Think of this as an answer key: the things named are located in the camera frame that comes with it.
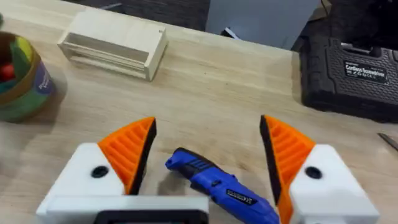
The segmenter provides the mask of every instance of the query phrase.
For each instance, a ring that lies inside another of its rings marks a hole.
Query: black hole
[[[321,179],[322,178],[322,172],[316,167],[305,168],[305,173],[313,179]]]
[[[109,172],[109,169],[106,166],[98,166],[93,169],[91,172],[91,176],[94,178],[101,178],[105,176]]]

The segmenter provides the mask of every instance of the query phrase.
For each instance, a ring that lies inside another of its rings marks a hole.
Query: black tool case
[[[398,52],[315,36],[300,50],[302,102],[379,122],[398,122]]]

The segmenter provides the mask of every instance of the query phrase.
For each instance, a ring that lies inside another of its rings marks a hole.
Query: orange plastic part
[[[268,151],[269,174],[280,221],[281,224],[289,224],[293,214],[289,187],[315,142],[288,124],[267,115],[262,116],[260,127]]]
[[[131,123],[98,142],[126,194],[138,194],[150,147],[156,135],[154,117]]]

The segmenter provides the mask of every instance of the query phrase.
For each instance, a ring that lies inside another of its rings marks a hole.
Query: unfinished wooden box
[[[167,45],[166,30],[141,19],[87,8],[58,41],[71,62],[151,81]]]

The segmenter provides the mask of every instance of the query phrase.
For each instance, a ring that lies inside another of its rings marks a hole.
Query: blue power tool
[[[203,156],[180,147],[167,160],[166,167],[179,171],[191,181],[191,188],[210,195],[215,203],[242,222],[279,224],[278,215],[266,199]]]

